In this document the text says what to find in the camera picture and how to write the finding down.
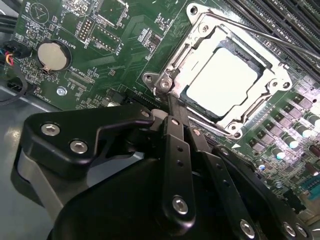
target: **motherboard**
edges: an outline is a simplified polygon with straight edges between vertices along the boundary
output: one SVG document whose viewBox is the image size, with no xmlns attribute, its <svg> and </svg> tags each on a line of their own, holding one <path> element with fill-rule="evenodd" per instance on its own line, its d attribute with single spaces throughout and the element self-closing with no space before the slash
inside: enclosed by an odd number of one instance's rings
<svg viewBox="0 0 320 240">
<path fill-rule="evenodd" d="M 14 64 L 34 86 L 33 95 L 61 110 L 131 102 L 165 110 L 155 86 L 160 84 L 162 93 L 170 89 L 188 106 L 191 124 L 209 143 L 255 164 L 265 184 L 312 224 L 320 219 L 319 61 L 223 22 L 198 21 L 220 14 L 320 53 L 317 9 L 312 0 L 26 0 L 13 39 L 33 51 Z M 212 26 L 218 28 L 209 34 Z M 181 87 L 178 79 L 187 79 L 193 74 L 188 69 L 196 67 L 194 59 L 187 61 L 187 52 L 205 59 L 213 42 L 212 51 L 218 50 L 210 72 L 201 67 L 196 75 L 206 75 Z M 7 75 L 11 71 L 5 67 Z M 266 95 L 266 84 L 257 83 L 271 74 Z M 283 82 L 274 81 L 279 76 Z M 248 89 L 253 87 L 260 95 L 251 99 Z M 238 111 L 245 120 L 230 125 L 235 119 L 230 109 L 248 99 L 252 103 Z M 213 129 L 212 122 L 221 130 Z"/>
</svg>

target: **green circuit board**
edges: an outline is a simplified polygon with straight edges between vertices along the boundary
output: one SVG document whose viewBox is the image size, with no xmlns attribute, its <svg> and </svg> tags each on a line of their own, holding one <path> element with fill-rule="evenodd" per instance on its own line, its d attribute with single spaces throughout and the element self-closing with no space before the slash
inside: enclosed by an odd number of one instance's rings
<svg viewBox="0 0 320 240">
<path fill-rule="evenodd" d="M 68 47 L 72 61 L 67 69 L 52 74 L 40 70 L 36 54 L 16 59 L 15 64 L 21 65 L 27 81 L 36 86 L 33 94 L 61 110 L 105 107 L 111 89 L 137 96 L 143 103 L 159 108 L 160 104 L 143 83 L 142 74 L 159 73 L 192 27 L 186 14 L 186 7 L 192 2 L 219 9 L 233 19 L 237 19 L 237 15 L 241 16 L 239 9 L 229 5 L 228 0 L 25 0 L 13 39 L 35 50 L 46 40 L 58 40 Z M 250 8 L 252 15 L 261 16 L 258 5 L 252 3 Z M 314 18 L 320 19 L 316 11 L 312 14 Z M 272 25 L 267 14 L 263 14 L 261 19 Z M 247 19 L 242 22 L 250 24 Z M 312 43 L 320 45 L 312 29 L 302 27 L 301 31 L 310 37 Z M 289 65 L 288 72 L 294 88 L 287 93 L 277 93 L 264 105 L 245 125 L 244 137 L 240 140 L 204 132 L 209 139 L 233 149 L 243 159 L 265 161 L 263 175 L 267 184 L 279 196 L 289 188 L 300 194 L 304 191 L 301 185 L 311 178 L 304 168 L 305 162 L 320 169 L 318 159 L 308 150 L 311 145 L 320 145 L 320 130 L 306 120 L 312 114 L 320 114 L 320 84 L 315 81 L 319 63 L 305 58 L 303 64 L 310 66 L 309 71 L 305 71 L 301 67 L 301 59 L 294 59 L 263 38 L 255 38 Z M 58 87 L 64 87 L 67 94 L 59 96 Z M 313 102 L 311 110 L 293 103 L 298 94 Z M 265 151 L 254 151 L 249 142 L 265 129 L 265 123 L 271 121 L 274 115 L 282 112 L 287 116 L 282 109 L 288 103 L 302 113 L 300 118 L 290 117 L 293 125 L 307 126 L 312 130 L 312 136 L 305 139 L 293 128 L 282 127 L 299 141 L 298 149 L 289 149 L 284 146 L 281 137 L 275 137 L 275 142 Z M 272 155 L 275 146 L 284 149 L 284 159 L 278 160 Z M 278 181 L 282 182 L 283 187 L 275 187 Z"/>
</svg>

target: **cpu socket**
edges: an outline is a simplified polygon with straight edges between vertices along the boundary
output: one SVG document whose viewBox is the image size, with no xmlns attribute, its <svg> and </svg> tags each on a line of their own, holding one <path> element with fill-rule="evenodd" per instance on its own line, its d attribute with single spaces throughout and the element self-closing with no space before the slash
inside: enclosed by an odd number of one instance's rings
<svg viewBox="0 0 320 240">
<path fill-rule="evenodd" d="M 186 13 L 192 28 L 163 70 L 142 80 L 158 100 L 174 95 L 194 121 L 239 139 L 261 105 L 292 88 L 287 66 L 244 30 L 216 19 L 225 17 L 219 10 L 191 3 Z"/>
</svg>

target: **silver screw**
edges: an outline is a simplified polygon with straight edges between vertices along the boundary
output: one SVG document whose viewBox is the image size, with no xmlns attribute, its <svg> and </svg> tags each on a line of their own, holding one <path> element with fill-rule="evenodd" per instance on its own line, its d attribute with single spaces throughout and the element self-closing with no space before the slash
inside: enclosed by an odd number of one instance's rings
<svg viewBox="0 0 320 240">
<path fill-rule="evenodd" d="M 64 86 L 58 86 L 56 88 L 56 94 L 58 94 L 61 97 L 67 95 L 67 93 L 68 93 L 68 91 Z"/>
<path fill-rule="evenodd" d="M 163 80 L 161 81 L 161 87 L 162 87 L 163 89 L 168 89 L 168 88 L 170 88 L 170 82 L 169 82 L 168 80 L 166 80 L 166 79 L 163 79 Z"/>
<path fill-rule="evenodd" d="M 283 223 L 283 227 L 286 230 L 286 232 L 290 234 L 292 237 L 296 236 L 295 230 L 287 222 Z"/>
<path fill-rule="evenodd" d="M 205 25 L 203 28 L 202 28 L 202 32 L 206 33 L 208 31 L 209 27 L 208 25 Z"/>
<path fill-rule="evenodd" d="M 186 215 L 189 211 L 187 203 L 181 197 L 175 197 L 172 206 L 181 215 Z"/>
<path fill-rule="evenodd" d="M 228 150 L 227 150 L 227 149 L 225 149 L 225 148 L 221 148 L 221 152 L 222 152 L 224 155 L 226 155 L 226 156 L 228 156 L 228 155 L 229 155 Z"/>
<path fill-rule="evenodd" d="M 146 111 L 141 111 L 141 114 L 142 114 L 143 116 L 145 116 L 146 118 L 149 118 L 149 117 L 150 117 L 150 114 L 147 113 Z"/>
<path fill-rule="evenodd" d="M 41 126 L 41 132 L 47 136 L 57 136 L 60 133 L 60 128 L 52 123 L 47 123 Z"/>
<path fill-rule="evenodd" d="M 197 136 L 200 136 L 200 135 L 201 135 L 201 133 L 200 133 L 200 131 L 199 131 L 198 129 L 193 129 L 193 132 L 194 132 L 194 134 L 197 135 Z"/>
<path fill-rule="evenodd" d="M 88 146 L 83 141 L 74 140 L 70 143 L 70 149 L 76 154 L 84 154 L 88 151 Z"/>
<path fill-rule="evenodd" d="M 298 229 L 298 231 L 302 234 L 302 236 L 304 236 L 305 238 L 308 237 L 308 234 L 306 233 L 306 231 L 302 228 L 302 226 L 300 226 L 299 224 L 295 225 L 296 228 Z"/>
<path fill-rule="evenodd" d="M 277 189 L 282 188 L 282 187 L 283 187 L 282 182 L 277 181 L 277 182 L 275 183 L 275 187 L 276 187 Z"/>
<path fill-rule="evenodd" d="M 241 227 L 241 230 L 244 232 L 244 234 L 248 236 L 248 238 L 250 238 L 250 239 L 255 238 L 255 235 L 256 235 L 255 231 L 246 220 L 242 219 L 240 221 L 240 227 Z"/>
<path fill-rule="evenodd" d="M 174 118 L 172 118 L 171 122 L 173 122 L 173 124 L 175 124 L 175 125 L 179 125 L 179 122 L 177 120 L 175 120 Z"/>
</svg>

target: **black metal arm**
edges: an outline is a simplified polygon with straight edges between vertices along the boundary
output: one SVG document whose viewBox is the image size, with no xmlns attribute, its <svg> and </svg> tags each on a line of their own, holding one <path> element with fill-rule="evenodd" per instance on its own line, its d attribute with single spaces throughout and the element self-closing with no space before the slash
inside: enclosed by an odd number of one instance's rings
<svg viewBox="0 0 320 240">
<path fill-rule="evenodd" d="M 25 121 L 12 182 L 49 211 L 52 240 L 313 239 L 245 162 L 211 152 L 186 108 L 168 102 L 168 116 L 133 104 Z M 88 189 L 92 166 L 135 152 L 144 159 Z"/>
</svg>

